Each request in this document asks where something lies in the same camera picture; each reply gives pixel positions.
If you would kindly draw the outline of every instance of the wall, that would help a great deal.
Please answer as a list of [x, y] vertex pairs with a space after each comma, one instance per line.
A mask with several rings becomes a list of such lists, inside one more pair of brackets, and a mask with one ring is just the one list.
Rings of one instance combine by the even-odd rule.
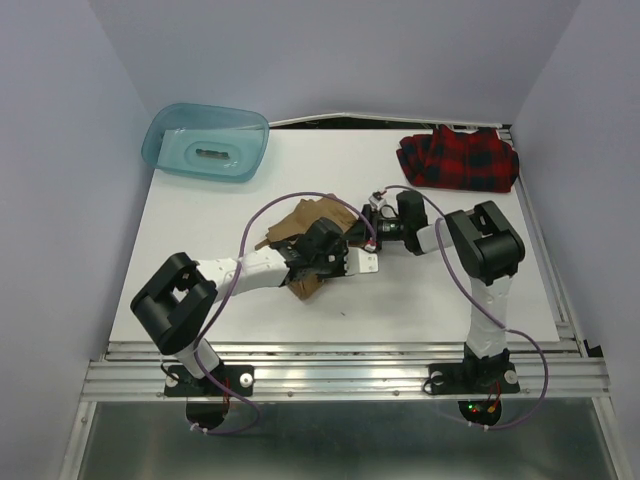
[[57, 478], [149, 175], [149, 116], [85, 0], [0, 15], [0, 476]]
[[523, 172], [640, 475], [640, 3], [584, 0], [517, 117]]
[[336, 111], [511, 123], [578, 0], [90, 0], [154, 115]]

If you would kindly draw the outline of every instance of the white tabletop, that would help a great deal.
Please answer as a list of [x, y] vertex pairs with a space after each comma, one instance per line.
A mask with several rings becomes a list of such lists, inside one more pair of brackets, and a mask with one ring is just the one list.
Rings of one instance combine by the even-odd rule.
[[[129, 303], [173, 253], [192, 259], [235, 257], [242, 230], [268, 201], [295, 191], [335, 193], [361, 208], [372, 191], [407, 184], [396, 158], [398, 141], [426, 133], [400, 130], [275, 130], [256, 176], [225, 184], [156, 171], [116, 313], [111, 341], [148, 341]], [[493, 200], [522, 236], [527, 255], [514, 277], [508, 324], [538, 341], [558, 341], [554, 316], [524, 216], [513, 191], [486, 194], [425, 189], [445, 211]], [[288, 200], [255, 224], [249, 245], [295, 206]], [[435, 212], [427, 209], [430, 223]], [[454, 249], [449, 256], [469, 286]], [[262, 289], [231, 299], [211, 329], [210, 341], [233, 342], [462, 342], [470, 305], [456, 289], [438, 252], [414, 257], [401, 244], [386, 245], [380, 271], [328, 281], [302, 302], [287, 288]], [[512, 337], [510, 341], [521, 341]]]

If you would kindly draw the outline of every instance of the glass panel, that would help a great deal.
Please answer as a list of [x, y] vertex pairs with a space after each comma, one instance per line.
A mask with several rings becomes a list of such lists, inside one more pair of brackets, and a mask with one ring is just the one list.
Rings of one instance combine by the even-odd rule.
[[[531, 405], [507, 401], [503, 421]], [[221, 438], [190, 432], [183, 404], [106, 403], [80, 478], [615, 478], [589, 399], [548, 400], [532, 421], [503, 432], [468, 428], [436, 409], [458, 413], [455, 402], [266, 405], [258, 428]], [[244, 406], [234, 411], [235, 421], [250, 418]]]

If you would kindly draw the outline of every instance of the plastic container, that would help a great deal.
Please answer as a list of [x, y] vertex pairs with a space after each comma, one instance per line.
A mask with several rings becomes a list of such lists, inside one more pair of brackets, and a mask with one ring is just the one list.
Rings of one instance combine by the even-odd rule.
[[246, 182], [262, 161], [269, 123], [255, 112], [176, 103], [160, 111], [142, 144], [142, 158], [170, 173]]

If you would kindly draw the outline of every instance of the red plaid cloth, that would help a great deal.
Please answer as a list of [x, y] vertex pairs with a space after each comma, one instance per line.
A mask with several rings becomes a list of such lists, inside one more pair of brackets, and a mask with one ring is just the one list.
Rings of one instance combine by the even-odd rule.
[[398, 160], [418, 187], [509, 192], [518, 178], [518, 154], [492, 128], [455, 133], [442, 126], [433, 135], [400, 140]]

